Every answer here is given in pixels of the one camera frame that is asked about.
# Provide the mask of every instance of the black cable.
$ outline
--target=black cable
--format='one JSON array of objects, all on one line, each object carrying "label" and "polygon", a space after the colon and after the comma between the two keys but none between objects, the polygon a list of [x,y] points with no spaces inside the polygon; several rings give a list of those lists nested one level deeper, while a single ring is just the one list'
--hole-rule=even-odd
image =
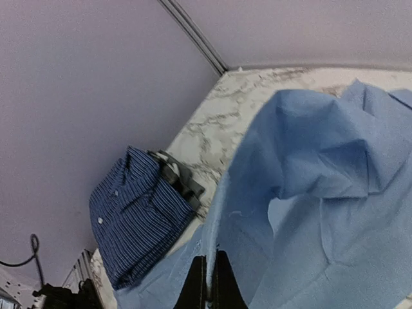
[{"label": "black cable", "polygon": [[30,256],[26,261],[18,263],[18,264],[9,264],[9,263],[5,263],[0,260],[0,265],[6,266],[6,267],[13,267],[13,268],[21,267],[21,266],[27,265],[34,259],[36,262],[37,273],[39,274],[41,287],[44,287],[44,274],[43,274],[43,270],[41,268],[40,259],[39,259],[40,241],[36,234],[30,235],[30,245],[32,247],[33,255]]}]

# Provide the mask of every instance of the gray fabric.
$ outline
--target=gray fabric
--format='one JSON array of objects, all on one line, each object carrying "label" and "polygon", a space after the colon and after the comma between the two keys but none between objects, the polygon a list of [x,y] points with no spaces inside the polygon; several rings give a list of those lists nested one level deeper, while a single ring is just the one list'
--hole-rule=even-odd
[{"label": "gray fabric", "polygon": [[[149,154],[156,160],[165,163],[162,168],[162,177],[171,185],[180,182],[182,187],[181,190],[179,190],[179,193],[192,206],[192,208],[197,211],[201,206],[199,197],[205,192],[205,188],[192,179],[192,171],[163,150],[160,150],[157,153],[150,151]],[[163,160],[157,154],[166,156],[167,160]],[[177,175],[170,167],[173,164],[177,165],[179,175]]]}]

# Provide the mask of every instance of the marble countertop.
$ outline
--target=marble countertop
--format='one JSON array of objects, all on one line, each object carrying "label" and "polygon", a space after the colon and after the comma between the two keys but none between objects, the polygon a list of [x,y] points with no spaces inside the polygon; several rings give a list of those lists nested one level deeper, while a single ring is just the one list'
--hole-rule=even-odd
[{"label": "marble countertop", "polygon": [[[281,68],[226,73],[200,104],[167,151],[193,171],[206,188],[202,208],[169,253],[188,241],[206,217],[217,184],[255,114],[280,89],[311,89],[339,96],[355,79],[385,90],[412,89],[412,73],[343,68]],[[91,260],[93,280],[105,309],[116,309],[100,252]],[[412,308],[406,299],[397,309]]]}]

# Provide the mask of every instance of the striped shirt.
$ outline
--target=striped shirt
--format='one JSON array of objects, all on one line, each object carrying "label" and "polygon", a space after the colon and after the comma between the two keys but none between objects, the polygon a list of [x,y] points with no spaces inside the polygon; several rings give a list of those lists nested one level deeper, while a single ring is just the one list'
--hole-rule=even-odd
[{"label": "striped shirt", "polygon": [[91,194],[91,225],[115,290],[142,279],[194,218],[160,175],[159,163],[129,146]]}]

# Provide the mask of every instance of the lavender wall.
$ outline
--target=lavender wall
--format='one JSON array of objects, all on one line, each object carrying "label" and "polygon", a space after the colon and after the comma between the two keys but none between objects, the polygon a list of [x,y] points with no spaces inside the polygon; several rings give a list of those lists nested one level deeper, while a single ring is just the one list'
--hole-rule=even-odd
[{"label": "lavender wall", "polygon": [[230,66],[412,69],[410,0],[177,0]]},{"label": "lavender wall", "polygon": [[0,259],[35,232],[61,284],[95,247],[94,186],[128,144],[167,146],[216,80],[154,0],[1,1]]}]

